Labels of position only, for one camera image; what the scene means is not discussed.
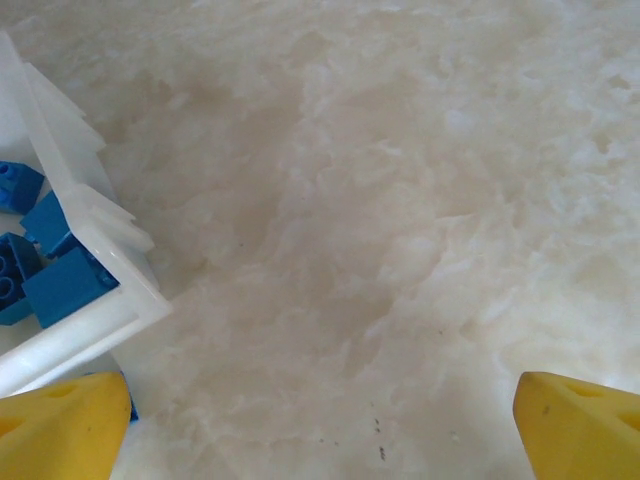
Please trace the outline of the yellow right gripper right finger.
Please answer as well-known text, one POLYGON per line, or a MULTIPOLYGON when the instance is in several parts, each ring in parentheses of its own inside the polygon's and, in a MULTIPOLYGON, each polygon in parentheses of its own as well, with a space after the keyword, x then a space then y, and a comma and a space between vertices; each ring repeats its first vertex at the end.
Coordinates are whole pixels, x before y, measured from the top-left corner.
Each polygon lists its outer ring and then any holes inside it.
POLYGON ((569 377, 525 372, 516 426, 537 479, 637 479, 639 396, 569 377))

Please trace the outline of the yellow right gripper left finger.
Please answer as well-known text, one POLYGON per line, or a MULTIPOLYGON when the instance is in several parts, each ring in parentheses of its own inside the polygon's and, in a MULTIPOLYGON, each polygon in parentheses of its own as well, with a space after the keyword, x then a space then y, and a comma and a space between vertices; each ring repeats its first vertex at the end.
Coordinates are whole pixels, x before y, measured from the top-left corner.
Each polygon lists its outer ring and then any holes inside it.
POLYGON ((120 372, 84 375, 1 400, 3 479, 108 479, 132 413, 120 372))

